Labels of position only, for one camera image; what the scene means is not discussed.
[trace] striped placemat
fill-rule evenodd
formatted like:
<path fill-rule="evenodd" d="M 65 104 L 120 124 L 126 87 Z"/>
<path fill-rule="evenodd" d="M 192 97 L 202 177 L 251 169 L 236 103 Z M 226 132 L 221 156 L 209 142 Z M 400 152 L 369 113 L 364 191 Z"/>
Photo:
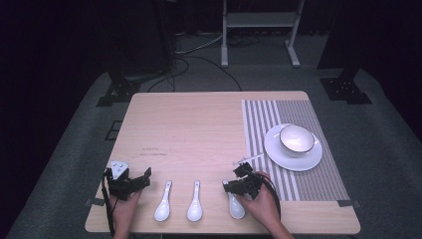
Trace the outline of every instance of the striped placemat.
<path fill-rule="evenodd" d="M 314 133 L 322 146 L 320 163 L 307 171 L 290 171 L 266 153 L 252 161 L 255 170 L 269 173 L 281 200 L 333 201 L 349 197 L 323 136 L 311 101 L 242 101 L 245 139 L 249 155 L 265 152 L 267 131 L 281 123 L 301 125 Z"/>

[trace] dark background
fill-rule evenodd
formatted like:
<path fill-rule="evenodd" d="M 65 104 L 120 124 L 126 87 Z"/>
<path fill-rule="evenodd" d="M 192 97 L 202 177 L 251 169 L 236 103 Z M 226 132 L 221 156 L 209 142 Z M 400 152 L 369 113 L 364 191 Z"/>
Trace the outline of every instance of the dark background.
<path fill-rule="evenodd" d="M 25 205 L 86 91 L 107 71 L 103 57 L 112 46 L 93 8 L 98 2 L 1 0 L 0 195 L 4 210 L 0 237 Z M 169 3 L 172 30 L 221 31 L 221 2 Z M 279 1 L 229 2 L 234 11 L 296 6 L 293 0 L 282 5 Z M 357 63 L 377 79 L 419 138 L 421 4 L 308 0 L 299 30 L 300 34 L 329 34 L 318 67 Z"/>

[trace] white ceramic spoon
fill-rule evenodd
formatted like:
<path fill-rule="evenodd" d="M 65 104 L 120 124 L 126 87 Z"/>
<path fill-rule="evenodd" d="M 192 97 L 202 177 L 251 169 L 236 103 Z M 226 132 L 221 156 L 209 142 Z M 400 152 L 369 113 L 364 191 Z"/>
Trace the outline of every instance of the white ceramic spoon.
<path fill-rule="evenodd" d="M 164 221 L 170 215 L 170 205 L 168 204 L 168 192 L 170 191 L 171 181 L 165 183 L 164 195 L 155 210 L 154 218 L 157 221 Z"/>
<path fill-rule="evenodd" d="M 201 203 L 199 203 L 199 181 L 195 181 L 195 192 L 189 210 L 187 210 L 187 218 L 189 218 L 190 221 L 198 221 L 201 217 L 202 207 Z"/>
<path fill-rule="evenodd" d="M 228 184 L 229 182 L 227 180 L 223 181 L 223 184 Z M 233 193 L 228 192 L 229 195 L 229 209 L 230 209 L 230 215 L 232 215 L 235 219 L 241 219 L 245 216 L 245 208 L 243 208 L 242 204 L 236 199 L 236 197 L 233 195 Z"/>

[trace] white shelf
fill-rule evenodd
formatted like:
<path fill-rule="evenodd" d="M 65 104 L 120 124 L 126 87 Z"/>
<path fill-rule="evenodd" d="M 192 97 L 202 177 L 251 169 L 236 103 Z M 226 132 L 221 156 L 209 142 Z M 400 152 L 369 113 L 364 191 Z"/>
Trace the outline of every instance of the white shelf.
<path fill-rule="evenodd" d="M 295 17 L 295 12 L 227 13 L 227 27 L 293 27 Z"/>

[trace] gray carpet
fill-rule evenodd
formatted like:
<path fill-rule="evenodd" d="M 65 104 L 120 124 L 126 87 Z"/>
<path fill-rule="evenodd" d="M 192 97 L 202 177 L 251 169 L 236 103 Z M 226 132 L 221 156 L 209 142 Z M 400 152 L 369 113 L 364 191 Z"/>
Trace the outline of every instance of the gray carpet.
<path fill-rule="evenodd" d="M 179 38 L 178 50 L 209 40 L 183 36 Z M 357 74 L 355 82 L 372 100 L 372 105 L 348 105 L 328 99 L 319 78 L 337 77 L 340 70 L 316 69 L 325 40 L 326 36 L 297 37 L 295 48 L 302 64 L 299 69 L 292 68 L 281 38 L 265 37 L 255 45 L 229 48 L 229 68 L 225 70 L 243 91 L 308 93 L 347 192 L 361 204 L 356 209 L 361 231 L 354 237 L 421 238 L 422 144 L 385 97 L 378 82 L 364 71 Z M 187 56 L 220 64 L 218 47 Z M 139 91 L 239 91 L 232 78 L 209 62 L 182 59 L 189 64 L 186 73 L 164 80 L 152 89 L 165 76 L 146 82 Z M 185 67 L 182 60 L 175 61 L 172 75 L 183 72 Z M 85 230 L 90 208 L 84 205 L 87 198 L 95 196 L 113 147 L 113 141 L 105 140 L 106 134 L 114 120 L 123 120 L 128 106 L 128 103 L 116 103 L 111 107 L 96 107 L 109 84 L 110 79 L 104 73 L 86 94 L 8 238 L 109 238 L 106 233 Z M 163 235 L 163 238 L 186 237 Z"/>

